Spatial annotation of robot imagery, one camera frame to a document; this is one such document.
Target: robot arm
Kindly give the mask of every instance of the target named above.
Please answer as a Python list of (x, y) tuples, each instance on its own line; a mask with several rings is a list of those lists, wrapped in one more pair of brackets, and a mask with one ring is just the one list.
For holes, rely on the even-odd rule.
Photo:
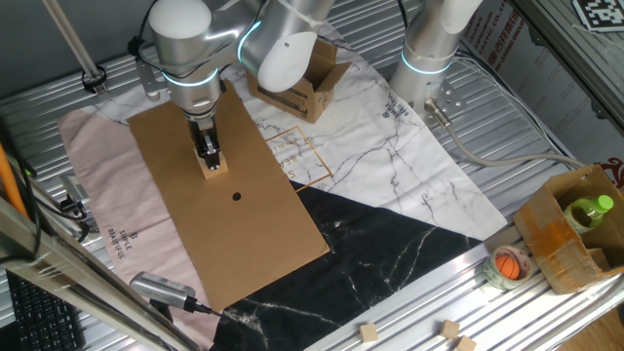
[(292, 87), (305, 73), (332, 4), (268, 0), (262, 7), (258, 1), (229, 1), (213, 12), (201, 0), (154, 5), (149, 24), (168, 92), (184, 112), (209, 169), (219, 167), (215, 106), (220, 69), (240, 61), (268, 91)]
[(463, 29), (483, 0), (424, 0), (411, 20), (390, 86), (418, 113), (441, 93)]

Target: keyboard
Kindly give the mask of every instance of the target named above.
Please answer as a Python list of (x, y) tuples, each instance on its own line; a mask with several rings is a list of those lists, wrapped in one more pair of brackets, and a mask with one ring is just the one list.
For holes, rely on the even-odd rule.
[(7, 271), (21, 351), (75, 351), (84, 337), (76, 308)]

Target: blue led ring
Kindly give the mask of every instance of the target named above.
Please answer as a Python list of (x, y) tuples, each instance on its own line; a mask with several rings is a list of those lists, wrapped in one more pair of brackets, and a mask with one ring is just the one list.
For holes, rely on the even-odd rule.
[(195, 82), (195, 83), (184, 83), (184, 82), (178, 82), (175, 79), (172, 79), (170, 76), (168, 76), (165, 72), (163, 72), (163, 76), (165, 77), (165, 79), (167, 79), (168, 81), (176, 84), (177, 86), (181, 86), (181, 87), (189, 87), (189, 88), (193, 88), (193, 87), (199, 87), (199, 86), (203, 86), (204, 84), (210, 82), (213, 80), (213, 78), (216, 77), (216, 75), (218, 74), (218, 68), (214, 70), (213, 74), (211, 74), (208, 78), (204, 79), (201, 82)]
[(421, 73), (421, 74), (438, 74), (438, 73), (442, 73), (442, 72), (446, 71), (446, 70), (447, 70), (447, 68), (449, 68), (449, 67), (450, 67), (450, 63), (449, 63), (449, 64), (448, 64), (448, 66), (446, 66), (446, 67), (444, 67), (443, 69), (438, 70), (438, 71), (423, 71), (423, 70), (420, 70), (420, 69), (418, 69), (418, 68), (416, 68), (416, 67), (412, 66), (412, 65), (411, 65), (411, 64), (410, 64), (410, 63), (406, 60), (406, 56), (403, 54), (403, 51), (401, 51), (401, 57), (403, 58), (403, 62), (405, 62), (405, 63), (406, 63), (406, 65), (409, 67), (409, 69), (411, 69), (411, 70), (412, 70), (412, 71), (414, 71), (414, 72)]
[(247, 40), (247, 37), (250, 36), (250, 34), (252, 34), (252, 32), (254, 30), (256, 30), (260, 26), (261, 23), (262, 23), (261, 20), (259, 20), (256, 23), (254, 23), (252, 25), (252, 27), (250, 28), (250, 30), (248, 30), (247, 33), (245, 33), (245, 35), (243, 35), (243, 37), (241, 38), (241, 41), (238, 43), (238, 50), (236, 51), (236, 56), (238, 57), (238, 61), (239, 62), (242, 62), (242, 60), (241, 60), (241, 51), (243, 50), (243, 44)]

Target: qr code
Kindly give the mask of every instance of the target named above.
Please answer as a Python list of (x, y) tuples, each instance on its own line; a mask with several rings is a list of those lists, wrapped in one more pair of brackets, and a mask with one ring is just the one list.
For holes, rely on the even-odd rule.
[(599, 32), (624, 31), (622, 0), (572, 0), (587, 29)]

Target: plastic bottle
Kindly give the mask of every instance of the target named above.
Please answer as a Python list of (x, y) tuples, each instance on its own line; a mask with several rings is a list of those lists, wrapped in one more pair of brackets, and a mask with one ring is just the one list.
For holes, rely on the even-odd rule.
[(564, 217), (580, 235), (601, 225), (604, 215), (612, 208), (613, 199), (606, 195), (598, 198), (580, 198), (565, 209)]

